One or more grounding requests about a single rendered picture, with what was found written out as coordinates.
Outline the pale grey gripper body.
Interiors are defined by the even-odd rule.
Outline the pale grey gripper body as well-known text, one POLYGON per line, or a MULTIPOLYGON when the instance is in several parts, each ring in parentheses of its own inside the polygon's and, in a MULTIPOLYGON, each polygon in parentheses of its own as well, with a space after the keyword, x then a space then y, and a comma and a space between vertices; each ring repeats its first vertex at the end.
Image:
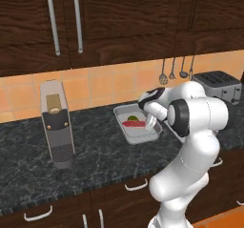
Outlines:
POLYGON ((154 125, 156 124, 156 121, 157 121, 157 119, 155 116, 153 116, 152 114, 148 114, 147 119, 145 121, 145 129, 147 131, 151 131, 153 129, 154 125))

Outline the grey tupperware container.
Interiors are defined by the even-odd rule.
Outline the grey tupperware container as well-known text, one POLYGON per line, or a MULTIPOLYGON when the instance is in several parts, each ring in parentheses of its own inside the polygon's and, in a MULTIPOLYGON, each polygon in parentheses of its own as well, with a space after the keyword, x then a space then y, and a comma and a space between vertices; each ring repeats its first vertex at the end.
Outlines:
POLYGON ((155 141, 162 132, 162 127, 159 123, 156 123, 151 131, 147 131, 145 128, 125 127, 122 125, 124 121, 128 120, 130 115, 137 116, 139 121, 146 121, 147 114, 144 113, 137 104, 117 106, 113 109, 113 112, 124 137, 132 145, 155 141))

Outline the red steak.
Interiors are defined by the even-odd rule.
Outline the red steak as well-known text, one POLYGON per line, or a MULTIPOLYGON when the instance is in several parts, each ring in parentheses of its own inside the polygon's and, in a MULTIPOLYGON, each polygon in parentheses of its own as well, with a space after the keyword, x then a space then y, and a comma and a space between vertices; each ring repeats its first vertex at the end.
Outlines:
POLYGON ((122 123, 125 127, 133 127, 133 128, 145 128, 145 121, 134 121, 134 120, 127 120, 122 123))

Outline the hanging metal slotted spoon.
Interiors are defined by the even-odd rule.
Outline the hanging metal slotted spoon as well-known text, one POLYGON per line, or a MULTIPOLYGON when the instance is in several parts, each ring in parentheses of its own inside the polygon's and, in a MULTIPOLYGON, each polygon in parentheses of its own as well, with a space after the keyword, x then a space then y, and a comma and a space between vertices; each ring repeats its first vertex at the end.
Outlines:
POLYGON ((166 59, 163 58, 162 71, 161 74, 159 75, 159 82, 161 85, 166 85, 168 83, 168 76, 164 74, 165 61, 166 59))

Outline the hanging metal small utensil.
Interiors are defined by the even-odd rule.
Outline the hanging metal small utensil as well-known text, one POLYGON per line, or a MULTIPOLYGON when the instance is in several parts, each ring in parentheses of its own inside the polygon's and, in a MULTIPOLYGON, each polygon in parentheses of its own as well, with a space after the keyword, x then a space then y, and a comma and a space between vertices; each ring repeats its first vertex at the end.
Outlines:
POLYGON ((172 70, 171 73, 169 75, 170 79, 175 79, 175 75, 174 75, 174 65, 175 65, 175 57, 173 58, 173 63, 172 63, 172 70))

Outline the hanging metal ladle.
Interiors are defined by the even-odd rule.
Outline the hanging metal ladle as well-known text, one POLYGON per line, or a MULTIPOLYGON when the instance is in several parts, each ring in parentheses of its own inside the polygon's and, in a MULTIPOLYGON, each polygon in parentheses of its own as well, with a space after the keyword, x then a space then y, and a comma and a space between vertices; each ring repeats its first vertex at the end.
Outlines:
POLYGON ((185 64, 185 56, 183 56, 183 58, 182 58, 181 70, 179 72, 179 76, 181 78, 187 78, 188 77, 188 73, 184 71, 184 64, 185 64))

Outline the hanging metal fork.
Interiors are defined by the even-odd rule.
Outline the hanging metal fork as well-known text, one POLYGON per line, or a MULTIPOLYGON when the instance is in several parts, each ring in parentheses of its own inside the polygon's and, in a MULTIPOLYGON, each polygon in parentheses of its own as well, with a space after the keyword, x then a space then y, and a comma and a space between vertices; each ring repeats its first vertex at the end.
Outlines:
POLYGON ((190 70, 189 70, 189 80, 190 81, 192 80, 192 76, 193 76, 193 62, 194 62, 194 58, 195 58, 195 55, 193 55, 192 63, 191 63, 190 70))

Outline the silver toaster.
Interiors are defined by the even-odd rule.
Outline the silver toaster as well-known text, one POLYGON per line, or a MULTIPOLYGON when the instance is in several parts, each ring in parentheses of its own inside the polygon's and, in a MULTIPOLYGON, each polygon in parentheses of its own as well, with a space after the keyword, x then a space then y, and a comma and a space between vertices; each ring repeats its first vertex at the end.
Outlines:
POLYGON ((222 71, 195 73, 192 81, 200 83, 206 96, 218 97, 237 105, 240 101, 242 83, 232 75, 222 71))

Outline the grey coffee machine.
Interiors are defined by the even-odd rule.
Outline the grey coffee machine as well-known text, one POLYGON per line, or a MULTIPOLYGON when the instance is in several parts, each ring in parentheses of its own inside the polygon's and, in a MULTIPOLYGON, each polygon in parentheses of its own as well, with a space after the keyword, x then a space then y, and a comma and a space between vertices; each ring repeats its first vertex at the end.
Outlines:
POLYGON ((48 80, 40 85, 40 109, 53 165, 57 169, 70 168, 75 149, 69 107, 61 81, 48 80))

